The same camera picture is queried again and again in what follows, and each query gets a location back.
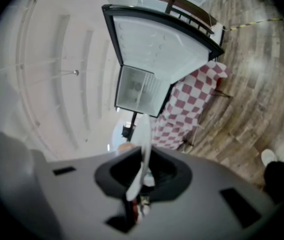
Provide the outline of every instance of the white shoe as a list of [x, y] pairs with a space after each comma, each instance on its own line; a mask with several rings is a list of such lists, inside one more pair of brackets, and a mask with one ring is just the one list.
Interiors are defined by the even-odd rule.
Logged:
[[264, 166], [266, 167], [270, 162], [276, 162], [277, 158], [272, 150], [265, 149], [262, 151], [261, 160]]

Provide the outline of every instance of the ceiling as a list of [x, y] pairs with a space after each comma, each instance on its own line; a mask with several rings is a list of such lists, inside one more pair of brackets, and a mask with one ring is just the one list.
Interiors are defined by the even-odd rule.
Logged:
[[114, 108], [120, 66], [108, 3], [14, 0], [0, 18], [0, 131], [48, 160], [106, 153], [116, 124], [131, 119]]

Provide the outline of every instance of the black pants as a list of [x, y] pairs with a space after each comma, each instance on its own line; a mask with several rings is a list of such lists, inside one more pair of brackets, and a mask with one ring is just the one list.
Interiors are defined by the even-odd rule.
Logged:
[[284, 201], [284, 162], [271, 162], [264, 172], [265, 191], [275, 203]]

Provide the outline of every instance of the wooden floor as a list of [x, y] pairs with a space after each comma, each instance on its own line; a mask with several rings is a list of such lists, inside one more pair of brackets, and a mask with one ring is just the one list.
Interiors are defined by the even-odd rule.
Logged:
[[[227, 28], [281, 17], [266, 0], [207, 0], [202, 8]], [[233, 98], [212, 98], [190, 154], [263, 184], [260, 153], [271, 149], [284, 161], [284, 21], [225, 32], [222, 47], [219, 61], [232, 73], [219, 89]]]

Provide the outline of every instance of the checkered tablecloth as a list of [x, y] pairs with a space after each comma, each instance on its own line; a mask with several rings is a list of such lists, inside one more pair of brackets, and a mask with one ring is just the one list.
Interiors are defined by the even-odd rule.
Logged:
[[163, 112], [152, 120], [152, 144], [176, 150], [183, 138], [196, 130], [198, 118], [211, 98], [217, 80], [228, 74], [224, 64], [209, 61], [178, 81]]

